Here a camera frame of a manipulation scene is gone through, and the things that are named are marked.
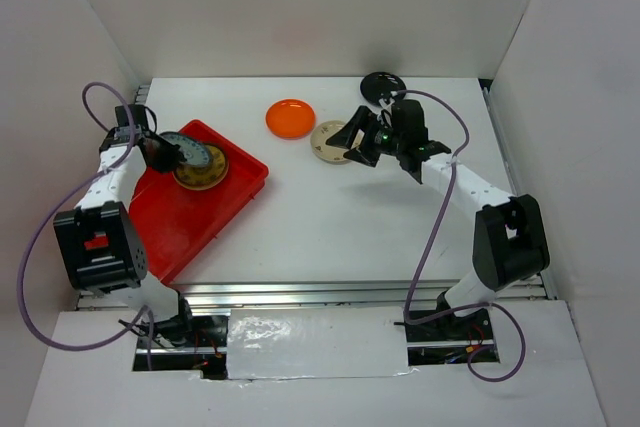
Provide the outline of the blue white patterned plate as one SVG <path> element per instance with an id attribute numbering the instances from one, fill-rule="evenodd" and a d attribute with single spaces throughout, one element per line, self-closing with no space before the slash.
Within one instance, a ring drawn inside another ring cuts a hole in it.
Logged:
<path id="1" fill-rule="evenodd" d="M 194 168 L 204 168 L 211 164 L 212 154 L 203 143 L 193 137 L 174 131 L 162 132 L 160 137 L 178 146 L 181 164 Z"/>

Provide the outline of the yellow brown patterned plate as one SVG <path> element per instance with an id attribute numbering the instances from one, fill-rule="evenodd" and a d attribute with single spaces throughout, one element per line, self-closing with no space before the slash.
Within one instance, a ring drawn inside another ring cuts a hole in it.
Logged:
<path id="1" fill-rule="evenodd" d="M 229 170 L 229 160 L 225 152 L 218 146 L 205 143 L 212 156 L 212 161 L 206 167 L 179 166 L 173 177 L 176 182 L 189 190 L 204 191 L 211 189 L 221 183 Z"/>

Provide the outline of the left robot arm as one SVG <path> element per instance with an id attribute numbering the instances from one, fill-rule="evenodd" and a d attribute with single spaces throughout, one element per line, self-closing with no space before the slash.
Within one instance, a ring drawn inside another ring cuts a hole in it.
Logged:
<path id="1" fill-rule="evenodd" d="M 129 216 L 134 191 L 147 169 L 174 171 L 184 160 L 179 147 L 153 132 L 148 107 L 115 108 L 117 125 L 100 146 L 100 177 L 72 210 L 59 212 L 53 227 L 72 287 L 146 306 L 154 318 L 152 338 L 184 346 L 196 337 L 197 321 L 184 296 L 150 272 L 143 241 Z"/>

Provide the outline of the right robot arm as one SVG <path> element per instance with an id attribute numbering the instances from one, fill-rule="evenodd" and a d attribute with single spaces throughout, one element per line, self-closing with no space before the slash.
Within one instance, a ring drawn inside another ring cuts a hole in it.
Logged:
<path id="1" fill-rule="evenodd" d="M 433 319 L 442 336 L 460 337 L 470 326 L 470 316 L 487 308 L 500 291 L 549 266 L 538 201 L 493 186 L 462 165 L 457 152 L 431 139 L 419 101 L 400 100 L 380 114 L 361 106 L 326 143 L 342 149 L 346 159 L 369 167 L 381 156 L 391 156 L 418 183 L 441 193 L 436 227 L 449 205 L 472 222 L 470 270 L 437 299 Z"/>

